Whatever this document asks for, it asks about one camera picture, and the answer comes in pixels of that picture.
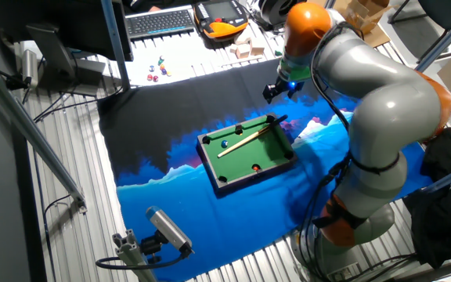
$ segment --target wooden block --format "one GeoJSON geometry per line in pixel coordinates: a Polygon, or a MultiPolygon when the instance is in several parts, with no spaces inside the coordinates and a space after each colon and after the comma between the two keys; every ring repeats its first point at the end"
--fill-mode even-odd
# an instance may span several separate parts
{"type": "Polygon", "coordinates": [[[252,38],[250,40],[250,54],[252,56],[264,54],[264,45],[257,38],[252,38]]]}
{"type": "Polygon", "coordinates": [[[231,46],[229,47],[229,51],[231,53],[236,53],[236,50],[238,50],[238,45],[236,44],[231,44],[231,46]]]}
{"type": "Polygon", "coordinates": [[[247,58],[250,55],[250,45],[242,44],[238,45],[238,49],[236,50],[236,57],[238,59],[247,58]]]}
{"type": "Polygon", "coordinates": [[[251,40],[251,35],[248,31],[243,31],[240,35],[234,38],[236,45],[248,43],[251,40]]]}

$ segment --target desk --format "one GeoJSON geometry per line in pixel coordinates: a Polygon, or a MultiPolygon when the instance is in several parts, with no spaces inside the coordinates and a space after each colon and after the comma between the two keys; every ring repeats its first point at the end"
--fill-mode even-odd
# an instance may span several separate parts
{"type": "MultiPolygon", "coordinates": [[[[263,58],[248,63],[234,63],[222,67],[224,62],[234,61],[236,56],[226,48],[205,49],[196,32],[177,36],[164,36],[135,42],[132,46],[135,61],[128,64],[128,75],[135,85],[153,85],[146,81],[148,75],[147,62],[154,62],[162,52],[185,53],[179,64],[189,72],[180,78],[196,77],[233,67],[242,67],[249,63],[275,58],[274,52],[283,48],[283,39],[272,34],[263,34],[254,24],[247,28],[256,38],[266,44],[263,58]]],[[[377,51],[393,60],[402,63],[394,47],[387,43],[377,47],[377,51]]],[[[89,57],[88,60],[106,62],[106,74],[112,78],[120,78],[117,64],[101,56],[89,57]]],[[[159,83],[169,83],[161,79],[159,83]]],[[[106,88],[111,88],[112,80],[106,79],[106,88]]],[[[106,96],[106,90],[99,90],[99,97],[106,96]]],[[[30,116],[35,117],[48,107],[58,94],[49,93],[41,96],[32,95],[25,108],[30,116]]],[[[91,100],[90,97],[65,95],[62,102],[65,106],[91,100]]],[[[55,112],[38,124],[45,138],[60,157],[74,181],[85,195],[88,212],[80,215],[74,209],[68,210],[69,199],[65,204],[50,208],[47,222],[52,241],[52,257],[57,281],[134,281],[132,272],[109,271],[98,269],[95,260],[115,256],[111,236],[114,233],[124,234],[124,223],[120,205],[117,200],[114,176],[110,168],[103,136],[99,131],[99,115],[95,103],[71,107],[65,111],[55,112]]],[[[30,149],[31,170],[33,173],[34,193],[38,210],[59,197],[67,195],[65,189],[49,171],[40,157],[34,159],[30,149]]],[[[352,266],[353,271],[365,269],[369,265],[395,255],[413,252],[410,238],[410,214],[402,201],[391,203],[396,215],[395,225],[382,237],[362,245],[355,252],[360,257],[358,264],[352,266]]],[[[40,226],[43,218],[38,213],[40,226]]],[[[51,263],[46,244],[43,243],[47,274],[52,280],[51,263]]],[[[290,250],[290,238],[282,237],[262,250],[240,260],[212,270],[191,281],[302,281],[308,277],[301,271],[301,266],[294,259],[290,250]]]]}

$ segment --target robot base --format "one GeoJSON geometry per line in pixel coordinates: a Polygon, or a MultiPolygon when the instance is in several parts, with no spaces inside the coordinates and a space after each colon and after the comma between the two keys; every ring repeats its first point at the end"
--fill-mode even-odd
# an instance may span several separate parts
{"type": "MultiPolygon", "coordinates": [[[[295,230],[290,235],[290,246],[294,253],[295,258],[304,266],[314,269],[315,263],[315,237],[317,234],[316,228],[314,226],[309,227],[307,230],[295,230]],[[310,263],[308,252],[311,252],[312,265],[307,266],[306,263],[310,263]]],[[[369,259],[364,255],[365,246],[355,246],[353,248],[341,248],[333,245],[328,240],[324,238],[322,234],[317,237],[316,242],[316,255],[317,261],[319,263],[320,269],[323,271],[325,276],[331,281],[344,281],[355,275],[360,274],[362,271],[370,267],[369,259]]],[[[353,282],[366,281],[370,279],[377,273],[384,270],[385,267],[390,266],[392,263],[397,262],[394,260],[392,262],[386,262],[382,266],[378,266],[372,271],[367,272],[366,275],[353,280],[353,282]]],[[[405,271],[411,270],[419,266],[418,262],[406,261],[397,267],[393,268],[391,271],[385,273],[383,276],[378,277],[376,282],[387,280],[388,278],[404,273],[405,271]]]]}

